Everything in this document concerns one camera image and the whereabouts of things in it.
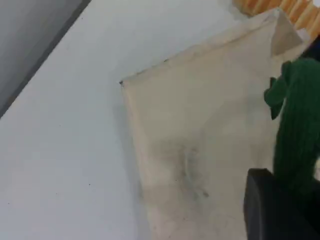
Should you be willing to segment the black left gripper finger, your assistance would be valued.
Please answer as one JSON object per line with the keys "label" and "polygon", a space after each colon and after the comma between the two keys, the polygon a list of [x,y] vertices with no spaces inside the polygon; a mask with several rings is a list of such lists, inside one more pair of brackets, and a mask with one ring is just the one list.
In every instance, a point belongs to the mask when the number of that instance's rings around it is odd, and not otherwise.
{"label": "black left gripper finger", "polygon": [[320,182],[313,182],[311,202],[302,211],[269,170],[251,168],[247,172],[243,216],[249,240],[318,240]]}

